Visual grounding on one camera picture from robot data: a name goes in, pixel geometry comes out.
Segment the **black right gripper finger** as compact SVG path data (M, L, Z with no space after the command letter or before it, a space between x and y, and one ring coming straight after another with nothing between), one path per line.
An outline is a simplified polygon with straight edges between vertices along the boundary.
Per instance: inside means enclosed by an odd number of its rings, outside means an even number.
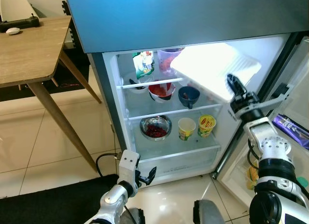
M235 98L238 96L243 96L247 93L245 85L243 85L241 80L233 74L227 74L227 85L231 89Z

